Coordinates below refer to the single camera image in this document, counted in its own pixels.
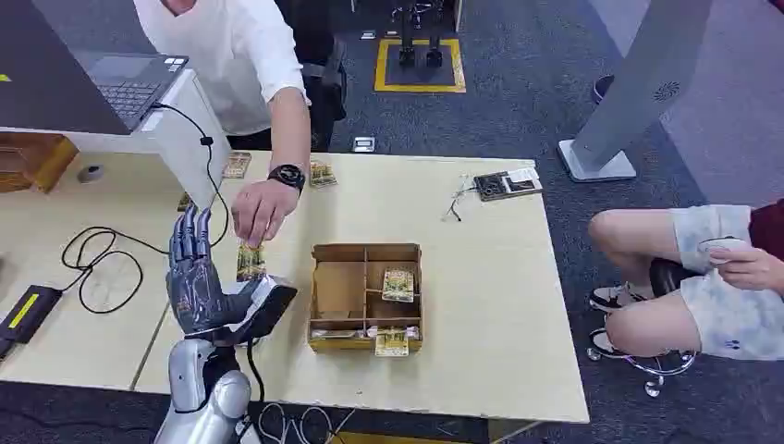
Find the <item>standing person's hand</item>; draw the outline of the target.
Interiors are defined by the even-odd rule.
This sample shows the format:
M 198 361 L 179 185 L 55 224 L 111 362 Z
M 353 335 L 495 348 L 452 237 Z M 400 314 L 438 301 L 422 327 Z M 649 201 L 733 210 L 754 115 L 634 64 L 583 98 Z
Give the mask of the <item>standing person's hand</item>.
M 236 235 L 253 248 L 273 239 L 299 198 L 295 188 L 272 179 L 244 186 L 231 208 Z

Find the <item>seated person's hand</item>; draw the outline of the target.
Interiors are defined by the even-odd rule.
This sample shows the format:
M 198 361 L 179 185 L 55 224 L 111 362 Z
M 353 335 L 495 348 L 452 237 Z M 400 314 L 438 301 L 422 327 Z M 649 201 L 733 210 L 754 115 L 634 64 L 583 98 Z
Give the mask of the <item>seated person's hand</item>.
M 712 249 L 710 257 L 718 274 L 733 287 L 783 293 L 783 262 L 764 250 Z

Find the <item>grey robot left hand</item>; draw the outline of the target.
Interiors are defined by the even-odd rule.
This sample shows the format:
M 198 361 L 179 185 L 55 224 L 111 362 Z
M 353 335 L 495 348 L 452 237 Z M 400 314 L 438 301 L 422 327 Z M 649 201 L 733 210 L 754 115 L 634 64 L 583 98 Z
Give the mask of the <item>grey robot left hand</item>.
M 186 339 L 239 344 L 251 339 L 251 325 L 263 298 L 265 274 L 225 293 L 209 239 L 211 210 L 191 203 L 177 219 L 169 240 L 166 290 Z

